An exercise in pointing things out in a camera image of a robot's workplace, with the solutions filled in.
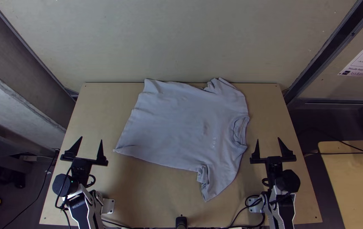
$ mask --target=t-shirt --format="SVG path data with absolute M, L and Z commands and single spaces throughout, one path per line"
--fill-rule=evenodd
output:
M 248 122 L 245 96 L 222 78 L 204 89 L 145 79 L 114 151 L 197 172 L 209 201 L 238 172 Z

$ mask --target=wooden table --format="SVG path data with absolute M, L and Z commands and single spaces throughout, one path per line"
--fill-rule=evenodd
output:
M 363 149 L 363 141 L 346 143 Z M 321 153 L 360 152 L 340 142 L 320 142 Z M 322 155 L 347 229 L 363 228 L 363 154 Z
M 206 84 L 192 84 L 205 87 Z M 107 167 L 93 166 L 97 178 L 94 189 L 113 198 L 115 211 L 103 217 L 131 227 L 174 227 L 175 218 L 183 214 L 191 227 L 228 226 L 249 195 L 265 190 L 261 183 L 266 177 L 265 165 L 249 163 L 256 140 L 262 157 L 281 155 L 277 137 L 297 155 L 297 162 L 283 164 L 301 179 L 296 198 L 295 223 L 321 222 L 321 216 L 302 157 L 296 133 L 290 120 L 282 93 L 277 84 L 234 84 L 246 96 L 249 116 L 246 138 L 249 144 L 239 172 L 233 183 L 217 197 L 205 203 L 197 174 L 168 168 L 130 156 L 113 153 L 143 83 L 86 83 L 82 86 L 61 150 L 69 149 L 80 136 L 83 141 L 78 157 L 96 158 L 99 142 L 103 140 Z M 58 160 L 53 178 L 66 173 L 71 162 Z M 56 194 L 51 184 L 43 207 L 40 223 L 67 225 L 63 213 L 54 207 Z M 244 212 L 236 223 L 257 224 L 258 214 Z

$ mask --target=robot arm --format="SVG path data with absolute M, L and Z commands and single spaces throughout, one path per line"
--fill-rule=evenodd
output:
M 266 165 L 267 184 L 269 188 L 258 198 L 247 199 L 247 206 L 261 198 L 258 205 L 249 208 L 250 212 L 265 213 L 271 229 L 293 229 L 293 219 L 296 214 L 294 200 L 300 188 L 300 179 L 292 170 L 283 170 L 282 162 L 294 162 L 296 156 L 278 138 L 282 156 L 260 158 L 259 141 L 255 152 L 250 158 L 251 164 L 264 163 Z
M 70 170 L 71 176 L 59 174 L 53 182 L 53 192 L 62 197 L 68 205 L 71 217 L 77 222 L 79 229 L 103 229 L 101 214 L 112 214 L 114 212 L 115 200 L 102 198 L 95 190 L 88 191 L 94 181 L 87 184 L 92 165 L 107 166 L 103 153 L 102 141 L 98 149 L 97 159 L 90 160 L 77 158 L 78 149 L 82 137 L 64 154 L 61 160 L 72 161 Z

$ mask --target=shirt sleeve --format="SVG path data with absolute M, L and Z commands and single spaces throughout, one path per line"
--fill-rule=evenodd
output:
M 235 86 L 222 78 L 212 79 L 203 89 L 206 92 L 219 95 L 228 103 L 228 107 L 239 113 L 248 113 L 245 96 Z

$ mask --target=black cable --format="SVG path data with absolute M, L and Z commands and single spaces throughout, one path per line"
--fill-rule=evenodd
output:
M 267 178 L 263 178 L 262 179 L 262 184 L 266 187 L 269 187 L 269 183 L 266 182 L 267 181 Z
M 310 131 L 310 130 L 314 130 L 314 131 L 317 131 L 317 132 L 320 132 L 320 133 L 322 133 L 322 134 L 325 134 L 326 136 L 328 136 L 328 137 L 330 137 L 330 138 L 332 138 L 332 139 L 334 139 L 335 141 L 337 141 L 337 142 L 341 142 L 342 144 L 344 144 L 344 145 L 347 145 L 347 146 L 349 146 L 349 147 L 351 147 L 351 148 L 354 148 L 354 149 L 357 149 L 357 150 L 359 150 L 359 151 L 362 151 L 363 152 L 363 149 L 360 149 L 360 148 L 358 148 L 358 147 L 356 147 L 356 146 L 353 146 L 353 145 L 350 145 L 350 144 L 348 144 L 348 143 L 346 143 L 346 142 L 344 142 L 344 141 L 342 141 L 342 140 L 340 140 L 340 139 L 338 139 L 338 138 L 336 138 L 336 137 L 334 137 L 334 136 L 332 136 L 332 135 L 330 135 L 330 134 L 328 134 L 328 133 L 326 133 L 326 132 L 324 132 L 324 131 L 322 131 L 322 130 L 320 130 L 320 129 L 317 129 L 317 128 L 315 128 L 315 127 L 310 127 L 310 128 L 307 128 L 307 129 L 305 129 L 305 130 L 302 130 L 302 131 L 300 131 L 298 134 L 297 134 L 297 136 L 299 136 L 299 135 L 301 135 L 301 134 L 303 134 L 303 133 L 305 133 L 305 132 L 307 132 L 307 131 Z M 363 154 L 362 152 L 356 152 L 356 153 L 343 153 L 343 154 Z M 310 153 L 310 154 L 342 154 L 342 153 Z
M 66 210 L 63 210 L 63 212 L 64 212 L 64 215 L 66 216 L 66 219 L 67 219 L 68 228 L 71 229 L 70 219 L 68 218 L 67 212 L 66 212 Z
M 70 172 L 71 168 L 72 168 L 71 166 L 70 166 L 70 168 L 68 168 L 67 173 L 66 173 L 66 176 L 65 176 L 65 178 L 64 178 L 64 181 L 63 181 L 63 183 L 61 184 L 60 191 L 58 192 L 57 198 L 55 199 L 54 206 L 55 206 L 56 208 L 60 209 L 60 210 L 64 210 L 64 209 L 65 209 L 65 208 L 64 208 L 64 205 L 66 204 L 66 201 L 63 201 L 62 205 L 59 207 L 59 206 L 57 206 L 58 198 L 59 198 L 59 197 L 60 197 L 60 195 L 61 195 L 61 191 L 63 190 L 63 185 L 64 185 L 64 183 L 65 183 L 65 182 L 66 182 L 66 180 L 67 180 L 68 173 Z
M 279 203 L 280 201 L 284 200 L 285 198 L 287 198 L 288 196 L 290 196 L 291 193 L 286 193 L 284 194 L 282 197 L 275 199 L 274 201 L 270 201 L 269 204 L 273 205 L 275 203 Z
M 119 227 L 126 227 L 126 228 L 130 228 L 130 229 L 133 228 L 133 227 L 128 227 L 128 226 L 125 226 L 125 225 L 121 225 L 119 223 L 115 223 L 115 222 L 112 222 L 112 221 L 108 221 L 106 219 L 102 219 L 102 221 L 107 222 L 107 223 L 111 223 L 111 224 L 116 225 L 116 226 L 119 226 Z
M 97 179 L 95 178 L 95 176 L 94 176 L 94 175 L 89 174 L 88 176 L 92 177 L 94 180 L 93 180 L 91 183 L 87 184 L 87 186 L 86 186 L 85 188 L 89 188 L 89 187 L 91 187 L 91 186 L 92 186 L 92 185 L 94 185 L 94 184 L 95 184 L 95 182 L 97 181 Z
M 9 223 L 7 223 L 5 226 L 3 226 L 3 228 L 2 229 L 4 229 L 4 228 L 6 228 L 9 224 L 11 224 L 15 219 L 17 219 L 18 217 L 19 217 L 19 215 L 21 215 L 24 211 L 26 211 L 26 209 L 28 209 L 30 206 L 32 206 L 32 204 L 34 204 L 34 202 L 36 202 L 37 201 L 37 199 L 39 198 L 39 196 L 40 196 L 40 194 L 41 194 L 41 192 L 42 192 L 42 190 L 43 190 L 43 187 L 44 187 L 44 184 L 45 184 L 45 182 L 46 182 L 46 178 L 47 178 L 47 173 L 49 172 L 49 170 L 50 170 L 50 168 L 51 168 L 51 165 L 53 164 L 53 161 L 54 161 L 54 159 L 55 159 L 55 157 L 57 156 L 57 154 L 59 153 L 59 151 L 58 150 L 56 150 L 55 152 L 54 152 L 54 156 L 53 156 L 53 159 L 51 160 L 51 163 L 50 163 L 50 165 L 49 165 L 49 167 L 47 168 L 47 171 L 46 171 L 46 175 L 44 176 L 44 180 L 43 180 L 43 184 L 42 184 L 42 187 L 40 188 L 40 191 L 39 191 L 39 193 L 38 193 L 38 195 L 37 195 L 37 197 L 36 197 L 36 199 L 31 203 L 31 204 L 29 204 L 29 206 L 27 206 L 25 209 L 23 209 L 19 214 L 17 214 L 17 216 L 15 216 L 15 218 L 13 218 Z
M 247 208 L 250 208 L 250 207 L 253 207 L 253 206 L 256 206 L 256 205 L 258 205 L 258 204 L 260 204 L 262 202 L 262 198 L 258 198 L 252 204 L 247 205 L 247 200 L 249 198 L 252 198 L 252 197 L 258 197 L 258 195 L 250 195 L 250 196 L 248 196 L 246 198 L 246 200 L 245 200 L 245 207 L 242 208 L 241 210 L 239 210 L 239 212 L 235 215 L 235 218 L 232 220 L 232 222 L 231 222 L 231 224 L 229 226 L 227 226 L 225 228 L 222 228 L 222 229 L 230 229 L 230 228 L 236 228 L 236 227 L 255 228 L 255 227 L 258 227 L 258 226 L 262 225 L 265 222 L 265 218 L 266 218 L 265 217 L 265 213 L 262 213 L 262 221 L 259 224 L 257 224 L 257 225 L 233 225 L 233 223 L 236 221 L 236 219 L 238 218 L 239 214 L 243 210 L 245 210 Z

